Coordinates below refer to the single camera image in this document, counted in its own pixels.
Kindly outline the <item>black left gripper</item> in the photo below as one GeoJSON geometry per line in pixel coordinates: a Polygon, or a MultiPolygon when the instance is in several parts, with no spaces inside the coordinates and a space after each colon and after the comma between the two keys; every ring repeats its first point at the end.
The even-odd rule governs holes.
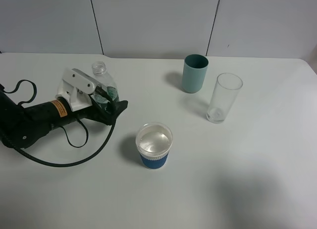
{"type": "Polygon", "coordinates": [[[119,115],[126,110],[127,107],[127,100],[109,102],[106,108],[108,115],[106,120],[96,105],[72,111],[67,101],[60,97],[48,102],[49,121],[52,130],[64,127],[81,119],[88,119],[105,125],[114,125],[119,115]]]}

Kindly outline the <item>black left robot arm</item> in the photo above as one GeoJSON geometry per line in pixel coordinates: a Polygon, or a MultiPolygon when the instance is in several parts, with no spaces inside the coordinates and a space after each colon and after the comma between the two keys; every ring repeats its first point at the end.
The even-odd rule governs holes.
{"type": "Polygon", "coordinates": [[[0,87],[0,130],[8,137],[8,140],[4,137],[0,140],[9,148],[12,144],[18,148],[28,148],[50,131],[84,118],[111,124],[110,116],[102,114],[95,104],[73,112],[67,101],[59,97],[24,108],[20,103],[13,102],[4,87],[0,87]]]}

